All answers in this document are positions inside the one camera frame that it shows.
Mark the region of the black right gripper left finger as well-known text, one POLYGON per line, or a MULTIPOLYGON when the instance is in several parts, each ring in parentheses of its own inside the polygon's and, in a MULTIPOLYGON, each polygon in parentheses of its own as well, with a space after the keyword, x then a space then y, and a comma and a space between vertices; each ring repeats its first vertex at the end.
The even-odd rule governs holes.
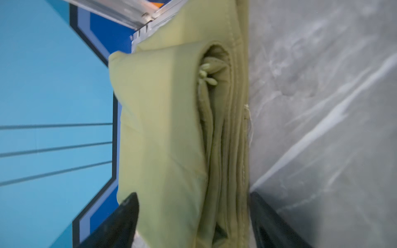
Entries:
POLYGON ((131 248, 138 217, 139 200, 134 192, 78 247, 131 248))

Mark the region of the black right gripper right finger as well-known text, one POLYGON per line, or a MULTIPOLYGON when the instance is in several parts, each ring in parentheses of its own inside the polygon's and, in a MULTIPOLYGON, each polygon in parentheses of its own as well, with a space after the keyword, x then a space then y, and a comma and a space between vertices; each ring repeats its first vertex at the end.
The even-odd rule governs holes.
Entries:
POLYGON ((310 248, 257 193, 250 194, 250 216, 258 248, 310 248))

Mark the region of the olive green skirt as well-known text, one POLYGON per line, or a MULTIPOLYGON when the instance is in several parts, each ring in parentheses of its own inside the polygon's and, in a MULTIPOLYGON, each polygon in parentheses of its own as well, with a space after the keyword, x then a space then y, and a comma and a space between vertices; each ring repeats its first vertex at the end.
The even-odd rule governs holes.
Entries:
POLYGON ((188 1, 109 56, 121 112, 119 202, 151 248, 249 245, 248 1, 188 1))

